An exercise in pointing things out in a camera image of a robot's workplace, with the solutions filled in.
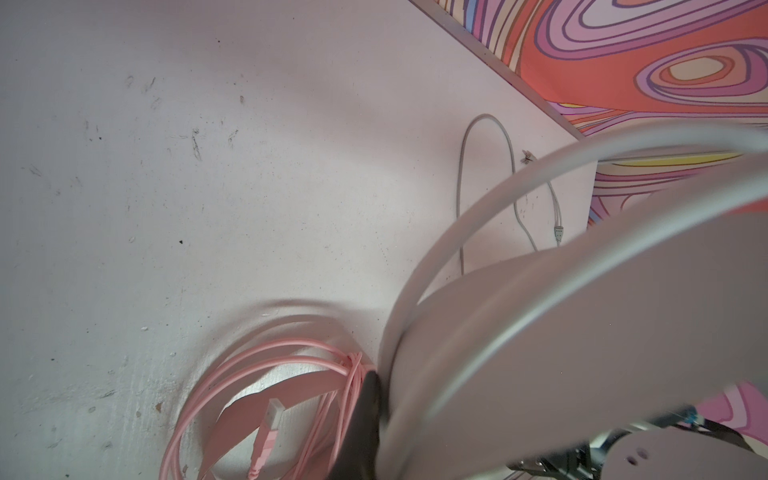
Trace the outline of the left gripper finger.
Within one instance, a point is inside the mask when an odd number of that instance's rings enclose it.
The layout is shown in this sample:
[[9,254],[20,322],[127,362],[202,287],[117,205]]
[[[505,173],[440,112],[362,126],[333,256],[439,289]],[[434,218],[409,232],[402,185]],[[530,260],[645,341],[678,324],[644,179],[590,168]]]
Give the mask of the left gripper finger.
[[376,480],[379,429],[385,407],[381,379],[375,371],[369,371],[328,480]]

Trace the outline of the white headphones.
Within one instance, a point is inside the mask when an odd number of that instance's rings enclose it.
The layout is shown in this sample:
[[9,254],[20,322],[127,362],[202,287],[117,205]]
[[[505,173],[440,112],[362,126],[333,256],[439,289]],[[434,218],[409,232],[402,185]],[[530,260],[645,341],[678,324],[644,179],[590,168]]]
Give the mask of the white headphones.
[[[652,148],[733,151],[565,245],[429,285],[514,201]],[[605,479],[763,479],[764,457],[651,420],[767,374],[767,133],[627,128],[557,150],[469,208],[418,264],[384,330],[380,479],[464,479],[618,432]]]

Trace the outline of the pink cat-ear headphones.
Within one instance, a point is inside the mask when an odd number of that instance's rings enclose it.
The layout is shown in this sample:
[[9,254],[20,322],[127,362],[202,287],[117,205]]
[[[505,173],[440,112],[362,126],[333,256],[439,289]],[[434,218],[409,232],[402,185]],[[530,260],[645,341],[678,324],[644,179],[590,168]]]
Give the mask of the pink cat-ear headphones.
[[369,371],[328,314],[241,333],[183,401],[159,478],[328,479]]

